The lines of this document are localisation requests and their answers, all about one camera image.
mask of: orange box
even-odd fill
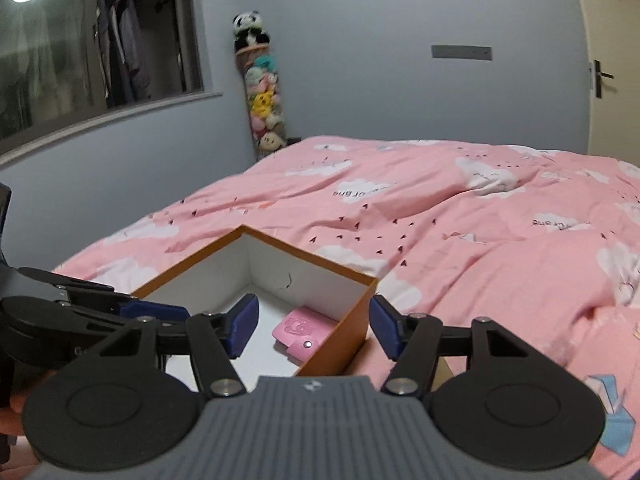
[[[232,361],[247,389],[252,389],[261,375],[343,373],[366,338],[369,300],[377,285],[376,278],[242,225],[133,294],[183,306],[191,315],[205,310],[226,312],[245,293],[255,294],[260,302],[258,326],[242,356]],[[271,335],[299,306],[338,321],[322,346],[300,366]],[[188,356],[172,356],[166,370],[196,389]]]

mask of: window sill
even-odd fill
[[[217,91],[196,92],[187,95],[168,97],[166,99],[160,99],[158,101],[152,101],[150,103],[135,105],[123,108],[121,110],[115,110],[113,112],[107,112],[104,115],[94,117],[93,119],[89,119],[78,124],[73,124],[72,126],[68,126],[62,130],[51,132],[50,134],[40,137],[39,139],[27,142],[19,148],[15,148],[10,152],[0,155],[0,168],[2,166],[15,162],[16,160],[23,158],[24,156],[31,155],[31,153],[46,148],[53,143],[60,142],[60,140],[67,140],[70,137],[84,134],[90,130],[100,128],[101,126],[105,126],[107,124],[115,123],[117,121],[128,119],[133,116],[153,112],[155,110],[170,108],[176,105],[200,101],[203,99],[219,97],[221,95],[222,92]]]

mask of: door handle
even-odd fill
[[[602,71],[602,67],[600,62],[597,59],[593,60],[593,71],[595,72],[596,78],[596,97],[598,99],[602,99],[602,78],[606,77],[608,79],[615,79],[613,74],[607,74]]]

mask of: pink wallet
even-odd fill
[[[289,312],[271,335],[287,347],[287,354],[306,361],[338,324],[330,317],[301,306]]]

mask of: pink bedding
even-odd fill
[[[640,468],[640,170],[437,140],[315,137],[88,247],[57,271],[130,292],[239,224],[375,274],[406,311],[490,316],[597,391],[593,463]],[[459,364],[452,362],[454,371]],[[380,384],[370,338],[354,363]]]

